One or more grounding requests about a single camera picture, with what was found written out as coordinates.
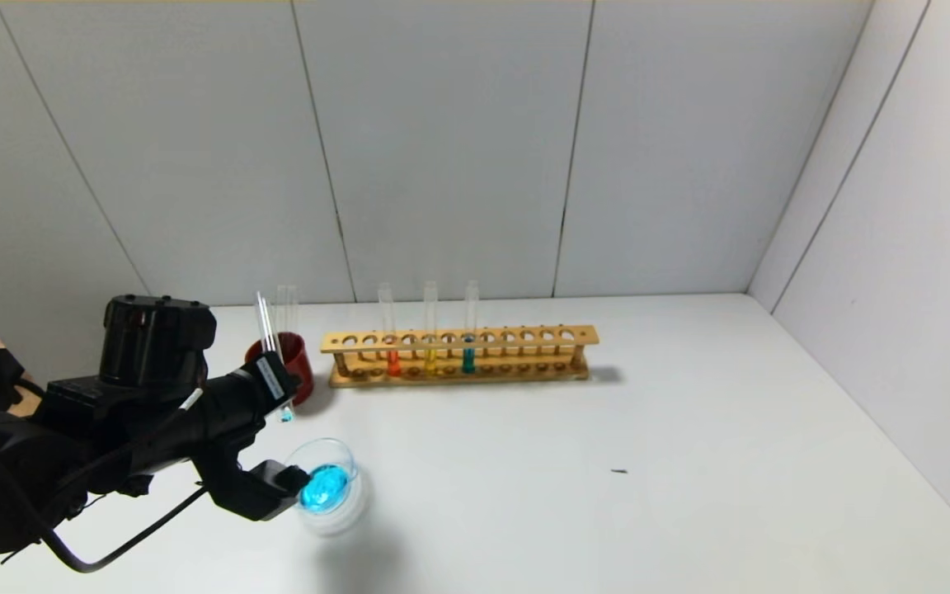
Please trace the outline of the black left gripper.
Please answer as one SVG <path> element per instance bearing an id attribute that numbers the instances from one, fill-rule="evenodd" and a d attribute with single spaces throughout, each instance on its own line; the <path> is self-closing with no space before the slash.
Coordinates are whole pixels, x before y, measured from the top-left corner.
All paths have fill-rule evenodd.
<path id="1" fill-rule="evenodd" d="M 288 373 L 275 352 L 257 355 L 227 375 L 209 379 L 204 387 L 208 433 L 258 433 L 268 415 L 287 405 L 302 384 L 302 377 Z"/>

